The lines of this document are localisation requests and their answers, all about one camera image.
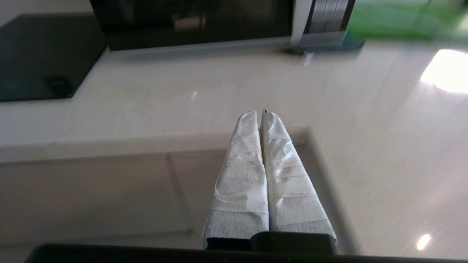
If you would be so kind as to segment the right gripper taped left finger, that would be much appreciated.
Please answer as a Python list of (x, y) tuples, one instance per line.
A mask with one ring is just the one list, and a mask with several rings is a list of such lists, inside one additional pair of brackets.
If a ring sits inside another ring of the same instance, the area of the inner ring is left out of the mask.
[(213, 239), (249, 240), (269, 230), (267, 178), (256, 111), (237, 120), (215, 183), (203, 231), (203, 247)]

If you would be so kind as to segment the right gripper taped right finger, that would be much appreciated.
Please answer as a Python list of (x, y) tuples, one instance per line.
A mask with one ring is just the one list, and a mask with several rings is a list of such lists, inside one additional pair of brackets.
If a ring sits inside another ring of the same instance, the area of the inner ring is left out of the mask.
[(291, 137), (274, 112), (263, 111), (260, 140), (268, 187), (269, 229), (327, 234), (337, 241)]

